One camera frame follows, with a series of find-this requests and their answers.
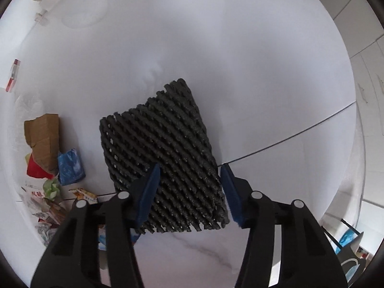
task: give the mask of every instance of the blue wrapper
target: blue wrapper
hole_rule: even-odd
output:
[[[65,154],[59,153],[59,181],[62,186],[77,183],[85,178],[84,168],[76,149],[72,148]]]

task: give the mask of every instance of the trash pile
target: trash pile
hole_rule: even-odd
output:
[[[35,227],[47,246],[67,215],[60,187],[81,181],[85,172],[76,149],[64,154],[60,152],[58,114],[45,114],[25,121],[24,135],[32,149],[32,153],[25,157],[26,174],[44,181],[28,181],[22,186],[22,200],[31,214],[38,217]],[[97,203],[97,196],[82,188],[70,192],[77,199]]]

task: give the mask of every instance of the white table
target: white table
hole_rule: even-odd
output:
[[[62,150],[76,147],[84,161],[82,186],[113,192],[99,119],[184,78],[219,164],[232,162],[273,200],[300,198],[323,215],[348,163],[356,97],[344,43],[318,0],[62,0],[46,17],[23,42],[15,97],[38,94],[60,115]],[[147,234],[135,246],[143,281],[233,287],[247,235],[234,222]],[[33,255],[22,267],[12,258],[28,283],[36,252],[14,246],[20,259]]]

